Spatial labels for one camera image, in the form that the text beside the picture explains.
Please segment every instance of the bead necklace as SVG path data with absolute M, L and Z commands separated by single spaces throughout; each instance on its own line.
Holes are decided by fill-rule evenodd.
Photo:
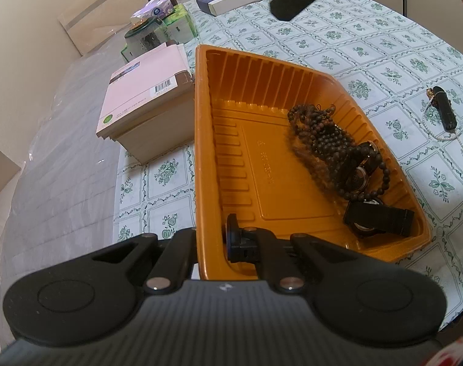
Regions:
M 352 201 L 369 201 L 383 195 L 389 189 L 391 170 L 381 153 L 373 143 L 357 145 L 352 135 L 333 122 L 334 112 L 333 105 L 322 110 L 320 106 L 302 104 L 289 110 L 288 120 L 306 150 L 326 163 L 328 180 L 338 195 Z M 377 168 L 383 172 L 381 187 L 364 191 Z

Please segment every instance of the metal pin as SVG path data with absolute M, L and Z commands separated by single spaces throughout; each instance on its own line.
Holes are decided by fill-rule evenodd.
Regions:
M 295 290 L 302 288 L 304 281 L 298 277 L 286 277 L 279 281 L 279 285 L 286 290 Z
M 150 278 L 147 281 L 147 287 L 153 290 L 162 290 L 170 286 L 170 280 L 164 277 Z

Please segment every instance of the orange plastic tray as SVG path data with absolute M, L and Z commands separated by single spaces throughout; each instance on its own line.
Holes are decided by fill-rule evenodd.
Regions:
M 347 206 L 323 193 L 291 148 L 288 110 L 296 104 L 335 104 L 333 120 L 357 143 L 373 141 L 391 169 L 382 200 L 415 212 L 411 236 L 358 239 L 342 218 Z M 269 229 L 278 238 L 304 232 L 385 261 L 430 241 L 422 209 L 386 143 L 331 76 L 254 53 L 202 45 L 196 51 L 196 217 L 201 277 L 256 278 L 248 263 L 226 258 L 229 213 L 241 227 Z M 381 184 L 378 169 L 368 188 Z

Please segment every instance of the table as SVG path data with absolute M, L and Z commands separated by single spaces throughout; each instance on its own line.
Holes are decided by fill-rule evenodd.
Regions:
M 317 0 L 291 22 L 269 1 L 219 17 L 186 3 L 199 37 L 185 45 L 194 70 L 197 44 L 250 51 L 336 77 L 363 109 L 404 170 L 432 228 L 432 241 L 399 265 L 419 271 L 445 292 L 443 326 L 463 310 L 463 150 L 428 136 L 421 117 L 427 87 L 440 85 L 463 125 L 463 55 L 410 19 L 372 0 Z M 427 123 L 443 133 L 428 109 Z M 143 232 L 159 238 L 196 223 L 193 144 L 140 166 L 120 152 L 113 241 Z

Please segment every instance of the green floral pattern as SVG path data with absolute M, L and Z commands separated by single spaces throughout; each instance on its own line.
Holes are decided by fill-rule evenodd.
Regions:
M 433 275 L 432 274 L 432 268 L 431 267 L 426 266 L 425 276 L 430 278 L 433 282 L 435 282 L 437 285 L 439 285 L 443 289 L 443 286 L 440 284 L 440 277 L 438 275 Z
M 463 104 L 463 100 L 458 97 L 457 92 L 455 89 L 449 89 L 447 90 L 447 95 L 451 97 L 451 100 L 456 103 L 456 104 Z
M 418 70 L 423 73 L 428 72 L 428 66 L 425 64 L 425 62 L 419 59 L 410 59 L 410 63 L 413 69 Z
M 252 34 L 249 37 L 246 37 L 245 39 L 248 40 L 249 43 L 251 43 L 252 45 L 255 45 L 257 41 L 260 40 L 260 37 L 256 34 Z
M 429 38 L 429 39 L 432 39 L 432 38 L 434 37 L 433 34 L 430 33 L 430 32 L 429 32 L 428 30 L 426 30 L 426 29 L 423 29 L 423 30 L 421 31 L 421 34 L 422 34 L 423 36 Z
M 362 97 L 365 100 L 369 98 L 369 92 L 371 89 L 368 87 L 367 82 L 363 82 L 360 80 L 354 80 L 349 82 L 349 93 L 352 96 L 356 96 L 359 99 Z
M 327 69 L 333 70 L 333 66 L 339 65 L 339 63 L 335 62 L 332 57 L 323 55 L 323 60 L 320 61 L 320 65 L 326 67 Z
M 448 193 L 449 191 L 455 190 L 455 188 L 445 181 L 447 177 L 434 166 L 432 166 L 432 171 L 435 179 L 428 185 L 433 188 L 433 194 L 441 197 L 443 202 L 449 203 Z
M 386 48 L 389 48 L 390 50 L 396 46 L 396 44 L 386 40 L 385 38 L 381 39 L 381 45 L 385 46 Z
M 121 185 L 121 194 L 120 194 L 120 203 L 123 203 L 123 198 L 125 198 L 126 194 L 129 194 L 133 191 L 133 183 L 131 182 L 131 178 L 125 180 L 125 182 Z
M 262 55 L 268 56 L 268 57 L 273 57 L 274 59 L 276 59 L 279 56 L 279 52 L 273 51 L 273 50 L 267 50 L 267 51 L 264 51 L 264 53 Z
M 277 19 L 274 18 L 269 18 L 264 21 L 264 23 L 268 26 L 273 25 L 274 23 L 277 23 Z
M 362 47 L 354 47 L 352 48 L 359 56 L 369 56 L 369 53 L 364 51 L 364 48 Z
M 131 237 L 133 237 L 133 234 L 130 232 L 130 229 L 124 225 L 123 228 L 120 230 L 120 233 L 118 234 L 118 242 L 126 241 Z
M 215 43 L 216 41 L 219 41 L 219 40 L 221 40 L 221 37 L 216 35 L 216 34 L 213 37 L 210 38 L 210 41 L 213 42 L 213 43 Z
M 309 48 L 309 45 L 308 43 L 306 42 L 306 40 L 298 40 L 296 41 L 296 45 L 299 47 L 299 48 Z
M 402 36 L 406 41 L 408 42 L 416 42 L 414 38 L 412 38 L 410 35 L 403 34 Z
M 442 58 L 440 55 L 437 55 L 436 53 L 432 53 L 430 55 L 430 57 L 433 59 L 433 60 L 436 60 L 438 63 L 440 63 L 442 66 L 446 66 L 445 64 L 445 59 Z
M 384 77 L 387 77 L 388 81 L 392 81 L 394 84 L 401 85 L 401 82 L 399 82 L 399 79 L 403 77 L 401 74 L 399 74 L 397 71 L 392 70 L 388 67 L 386 67 L 386 71 L 384 73 L 381 73 Z
M 450 56 L 453 56 L 454 58 L 462 59 L 462 54 L 459 51 L 457 51 L 454 47 L 447 47 L 447 52 Z
M 162 230 L 162 238 L 169 239 L 175 234 L 175 225 L 177 223 L 177 213 L 172 215 L 164 216 L 162 219 L 162 225 L 165 226 Z
M 329 38 L 330 40 L 340 40 L 342 38 L 342 33 L 339 33 L 335 30 L 330 30 L 326 33 L 326 38 Z
M 172 161 L 167 160 L 160 166 L 159 171 L 154 175 L 155 180 L 159 184 L 165 186 L 167 183 L 169 183 L 172 176 L 176 174 L 178 166 L 179 162 L 177 162 L 175 159 L 172 159 Z
M 440 114 L 438 114 L 438 110 L 435 107 L 433 107 L 431 104 L 430 104 L 430 107 L 426 109 L 426 106 L 428 106 L 428 104 L 429 102 L 425 100 L 421 102 L 421 112 L 425 113 L 425 110 L 426 110 L 426 114 L 425 114 L 426 120 L 430 122 L 432 125 L 441 124 L 442 120 L 440 118 Z
M 316 25 L 319 23 L 316 20 L 313 19 L 308 19 L 306 22 L 304 22 L 305 25 L 308 25 L 309 27 L 316 27 Z
M 379 26 L 389 26 L 389 22 L 383 19 L 376 19 L 375 22 Z
M 386 125 L 389 129 L 393 130 L 393 136 L 397 140 L 403 140 L 408 139 L 408 132 L 404 131 L 401 127 L 401 123 L 399 122 L 398 119 L 395 119 L 394 121 L 388 121 L 386 122 Z
M 277 34 L 278 35 L 288 35 L 291 31 L 293 31 L 293 29 L 291 29 L 290 27 L 284 27 L 282 29 L 277 30 Z

